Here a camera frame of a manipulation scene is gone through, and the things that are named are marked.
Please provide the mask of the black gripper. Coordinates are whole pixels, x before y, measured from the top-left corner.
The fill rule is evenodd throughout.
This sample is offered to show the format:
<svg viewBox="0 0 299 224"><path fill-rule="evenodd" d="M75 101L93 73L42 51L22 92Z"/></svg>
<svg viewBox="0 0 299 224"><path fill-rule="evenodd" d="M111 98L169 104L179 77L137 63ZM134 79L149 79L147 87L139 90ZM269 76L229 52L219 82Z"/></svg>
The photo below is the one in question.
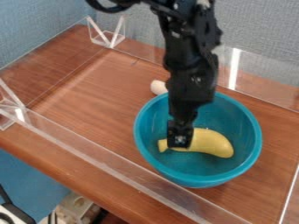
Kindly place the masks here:
<svg viewBox="0 0 299 224"><path fill-rule="evenodd" d="M167 53L163 66L171 73L166 82L170 100L167 121L167 145L170 148L189 148L194 135L194 120L198 107L214 100L219 76L219 57L185 57Z"/></svg>

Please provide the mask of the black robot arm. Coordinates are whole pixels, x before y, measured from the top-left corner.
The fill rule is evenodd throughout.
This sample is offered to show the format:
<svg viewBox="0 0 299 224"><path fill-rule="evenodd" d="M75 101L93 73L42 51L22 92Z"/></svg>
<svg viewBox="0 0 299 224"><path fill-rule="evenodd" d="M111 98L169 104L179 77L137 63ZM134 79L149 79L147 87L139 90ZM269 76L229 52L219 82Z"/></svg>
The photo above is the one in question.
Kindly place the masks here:
<svg viewBox="0 0 299 224"><path fill-rule="evenodd" d="M221 44L222 30L215 18L215 1L118 0L130 7L146 3L158 16L165 37L163 67L171 73L166 82L170 115L167 143L187 148L194 137L198 108L213 102L219 58L213 53Z"/></svg>

